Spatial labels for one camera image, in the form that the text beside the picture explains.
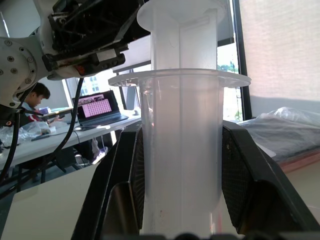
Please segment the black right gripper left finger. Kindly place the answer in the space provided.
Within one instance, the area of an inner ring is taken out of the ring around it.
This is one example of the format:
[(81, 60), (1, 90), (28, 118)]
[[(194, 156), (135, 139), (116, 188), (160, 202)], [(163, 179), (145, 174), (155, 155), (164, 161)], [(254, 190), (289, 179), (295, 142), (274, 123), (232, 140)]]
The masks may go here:
[(142, 229), (145, 161), (142, 124), (124, 128), (116, 144), (95, 169), (73, 240), (107, 240), (137, 235)]

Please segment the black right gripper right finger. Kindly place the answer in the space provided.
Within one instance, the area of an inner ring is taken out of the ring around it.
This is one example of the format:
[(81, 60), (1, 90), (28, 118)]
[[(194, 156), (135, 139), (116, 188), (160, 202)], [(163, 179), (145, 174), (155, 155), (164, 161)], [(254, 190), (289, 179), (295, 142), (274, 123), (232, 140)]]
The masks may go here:
[(236, 123), (222, 124), (222, 192), (237, 233), (318, 236), (320, 225), (280, 166)]

